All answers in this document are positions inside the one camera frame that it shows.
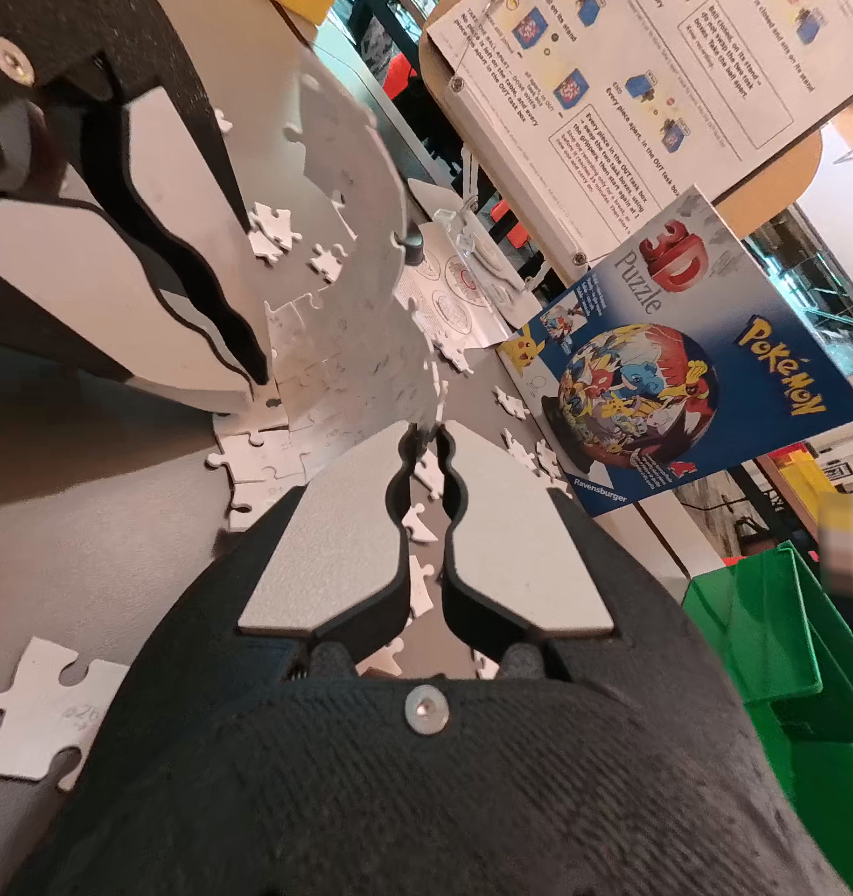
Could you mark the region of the assembled curved puzzle ball section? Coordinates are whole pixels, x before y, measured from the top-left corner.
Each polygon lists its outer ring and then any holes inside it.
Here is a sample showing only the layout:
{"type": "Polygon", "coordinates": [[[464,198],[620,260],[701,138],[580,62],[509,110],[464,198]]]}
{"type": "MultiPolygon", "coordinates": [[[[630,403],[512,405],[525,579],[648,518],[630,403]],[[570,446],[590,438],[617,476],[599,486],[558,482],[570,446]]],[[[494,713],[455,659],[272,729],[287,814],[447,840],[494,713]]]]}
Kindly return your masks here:
{"type": "Polygon", "coordinates": [[[415,424],[420,444],[429,442],[447,393],[420,301],[395,296],[408,223],[395,165],[371,111],[313,54],[301,63],[299,124],[286,136],[347,234],[308,239],[288,209],[250,211],[255,255],[278,273],[279,258],[305,254],[320,284],[266,288],[272,380],[253,387],[251,409],[212,418],[220,451],[206,464],[231,480],[231,534],[391,424],[415,424]]]}

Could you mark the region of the green box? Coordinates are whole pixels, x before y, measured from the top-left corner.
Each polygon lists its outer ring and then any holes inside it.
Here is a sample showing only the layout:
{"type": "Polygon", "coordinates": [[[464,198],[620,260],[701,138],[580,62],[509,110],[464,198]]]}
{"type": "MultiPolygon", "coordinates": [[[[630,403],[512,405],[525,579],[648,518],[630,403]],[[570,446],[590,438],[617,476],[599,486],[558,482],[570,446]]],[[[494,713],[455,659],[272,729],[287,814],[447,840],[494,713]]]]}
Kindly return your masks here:
{"type": "Polygon", "coordinates": [[[853,633],[790,543],[694,578],[682,606],[798,818],[853,893],[853,633]]]}

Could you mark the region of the yellow plastic bin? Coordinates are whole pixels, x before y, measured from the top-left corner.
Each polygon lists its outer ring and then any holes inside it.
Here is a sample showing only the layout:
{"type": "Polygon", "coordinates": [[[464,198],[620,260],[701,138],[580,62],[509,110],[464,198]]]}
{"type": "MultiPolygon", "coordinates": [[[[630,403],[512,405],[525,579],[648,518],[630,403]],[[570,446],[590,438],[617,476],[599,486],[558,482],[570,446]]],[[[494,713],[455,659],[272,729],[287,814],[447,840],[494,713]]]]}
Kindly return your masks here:
{"type": "Polygon", "coordinates": [[[326,20],[335,1],[273,1],[295,20],[319,28],[326,20]]]}

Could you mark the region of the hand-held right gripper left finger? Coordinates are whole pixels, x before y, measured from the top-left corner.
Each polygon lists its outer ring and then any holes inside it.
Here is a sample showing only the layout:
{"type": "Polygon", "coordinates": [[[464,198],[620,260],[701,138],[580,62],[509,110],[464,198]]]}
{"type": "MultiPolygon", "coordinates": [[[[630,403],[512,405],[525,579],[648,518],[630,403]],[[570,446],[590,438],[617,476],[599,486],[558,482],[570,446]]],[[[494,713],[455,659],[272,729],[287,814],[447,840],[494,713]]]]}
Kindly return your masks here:
{"type": "Polygon", "coordinates": [[[239,616],[248,634],[395,637],[409,612],[417,428],[399,420],[305,487],[239,616]]]}

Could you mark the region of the white printed instruction leaflet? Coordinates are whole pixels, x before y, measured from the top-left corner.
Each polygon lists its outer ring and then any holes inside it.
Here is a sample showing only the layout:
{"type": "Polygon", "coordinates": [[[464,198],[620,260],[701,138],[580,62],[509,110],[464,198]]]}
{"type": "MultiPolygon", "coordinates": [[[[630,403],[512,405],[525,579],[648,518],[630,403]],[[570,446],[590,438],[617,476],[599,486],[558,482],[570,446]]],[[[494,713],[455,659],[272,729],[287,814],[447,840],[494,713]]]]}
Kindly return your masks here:
{"type": "Polygon", "coordinates": [[[433,342],[460,350],[486,349],[504,342],[511,329],[442,230],[421,230],[423,258],[405,264],[394,290],[407,307],[415,301],[421,324],[433,342]]]}

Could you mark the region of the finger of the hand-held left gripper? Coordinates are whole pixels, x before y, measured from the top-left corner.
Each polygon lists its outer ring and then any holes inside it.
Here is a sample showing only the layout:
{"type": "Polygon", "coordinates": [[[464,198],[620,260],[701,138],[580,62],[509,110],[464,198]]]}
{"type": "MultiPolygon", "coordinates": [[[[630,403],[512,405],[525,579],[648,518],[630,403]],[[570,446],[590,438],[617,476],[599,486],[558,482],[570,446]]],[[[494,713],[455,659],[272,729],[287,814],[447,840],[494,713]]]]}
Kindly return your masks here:
{"type": "Polygon", "coordinates": [[[241,223],[163,86],[84,113],[84,183],[139,250],[166,311],[251,384],[272,348],[241,223]]]}
{"type": "Polygon", "coordinates": [[[66,330],[56,352],[140,392],[205,411],[247,409],[246,377],[176,316],[94,206],[0,198],[0,280],[66,330]]]}

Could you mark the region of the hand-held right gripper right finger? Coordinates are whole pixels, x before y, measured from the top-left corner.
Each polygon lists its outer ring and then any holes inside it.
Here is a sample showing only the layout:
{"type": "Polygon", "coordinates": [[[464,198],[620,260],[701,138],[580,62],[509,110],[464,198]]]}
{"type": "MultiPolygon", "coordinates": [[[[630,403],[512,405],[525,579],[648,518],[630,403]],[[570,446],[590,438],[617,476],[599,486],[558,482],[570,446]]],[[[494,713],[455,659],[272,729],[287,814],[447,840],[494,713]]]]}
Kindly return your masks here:
{"type": "Polygon", "coordinates": [[[556,504],[504,449],[462,423],[436,434],[448,518],[443,610],[459,637],[598,637],[614,630],[556,504]]]}

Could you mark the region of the blue puzzle box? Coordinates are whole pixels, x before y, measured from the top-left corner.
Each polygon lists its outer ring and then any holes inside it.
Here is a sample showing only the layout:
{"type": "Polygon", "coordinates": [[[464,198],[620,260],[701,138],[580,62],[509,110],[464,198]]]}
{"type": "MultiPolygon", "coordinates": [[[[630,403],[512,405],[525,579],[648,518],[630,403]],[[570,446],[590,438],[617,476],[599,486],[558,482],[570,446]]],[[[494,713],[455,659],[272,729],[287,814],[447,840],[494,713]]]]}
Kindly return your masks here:
{"type": "Polygon", "coordinates": [[[695,186],[496,350],[593,517],[853,423],[853,384],[695,186]]]}

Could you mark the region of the white folding stand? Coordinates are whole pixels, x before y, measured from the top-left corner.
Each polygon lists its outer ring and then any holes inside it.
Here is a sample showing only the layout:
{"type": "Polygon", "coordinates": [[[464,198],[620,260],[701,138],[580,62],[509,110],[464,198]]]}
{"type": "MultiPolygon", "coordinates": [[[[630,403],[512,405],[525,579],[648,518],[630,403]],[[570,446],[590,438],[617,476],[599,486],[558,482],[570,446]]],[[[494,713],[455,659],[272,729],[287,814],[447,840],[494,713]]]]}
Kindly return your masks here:
{"type": "Polygon", "coordinates": [[[537,316],[542,306],[477,217],[479,165],[463,147],[463,195],[451,188],[409,178],[410,193],[462,261],[482,293],[512,330],[537,316]]]}

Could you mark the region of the white puzzle pieces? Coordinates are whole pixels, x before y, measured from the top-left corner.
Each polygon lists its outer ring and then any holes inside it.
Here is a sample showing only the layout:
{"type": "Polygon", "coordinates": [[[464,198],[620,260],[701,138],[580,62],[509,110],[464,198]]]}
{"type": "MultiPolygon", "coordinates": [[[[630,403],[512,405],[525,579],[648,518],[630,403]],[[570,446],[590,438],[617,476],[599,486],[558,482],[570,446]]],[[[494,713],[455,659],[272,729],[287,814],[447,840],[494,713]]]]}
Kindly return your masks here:
{"type": "MultiPolygon", "coordinates": [[[[425,180],[409,178],[408,185],[417,203],[423,209],[429,209],[433,216],[437,209],[440,215],[452,214],[452,209],[460,210],[468,200],[456,196],[450,187],[427,183],[425,180]]],[[[292,231],[288,210],[271,211],[261,203],[255,203],[249,214],[247,223],[251,223],[248,237],[252,248],[246,254],[252,258],[252,252],[264,256],[266,265],[274,265],[284,254],[279,243],[272,240],[261,230],[257,211],[264,214],[266,222],[273,223],[278,231],[292,231]]],[[[252,494],[252,504],[243,504],[237,513],[244,519],[241,523],[251,524],[257,521],[276,503],[276,499],[285,494],[292,485],[302,485],[305,477],[302,473],[293,472],[280,480],[276,478],[275,464],[290,462],[289,435],[282,407],[278,406],[277,386],[272,379],[265,386],[252,384],[252,398],[237,413],[219,413],[211,415],[210,429],[213,438],[221,442],[228,440],[228,447],[238,451],[248,449],[246,454],[264,451],[263,444],[268,438],[280,436],[277,442],[277,460],[268,462],[270,467],[256,468],[254,476],[259,479],[242,484],[252,494]]],[[[410,586],[409,599],[406,599],[406,627],[433,609],[433,603],[427,594],[427,586],[423,576],[434,573],[433,566],[417,567],[413,554],[410,559],[410,571],[414,583],[410,586]]],[[[357,665],[359,673],[373,671],[381,676],[401,675],[396,654],[404,648],[403,636],[408,632],[402,630],[385,647],[363,659],[357,665]]],[[[63,686],[60,674],[77,658],[72,651],[59,644],[33,635],[26,646],[19,663],[14,668],[13,680],[8,688],[0,692],[0,713],[4,714],[0,727],[0,777],[24,780],[40,780],[48,771],[57,752],[74,748],[80,751],[81,759],[76,770],[69,772],[59,782],[62,790],[71,790],[74,780],[80,773],[91,743],[107,708],[115,696],[116,689],[122,683],[128,666],[102,659],[94,660],[88,667],[85,678],[74,686],[63,686]]]]}

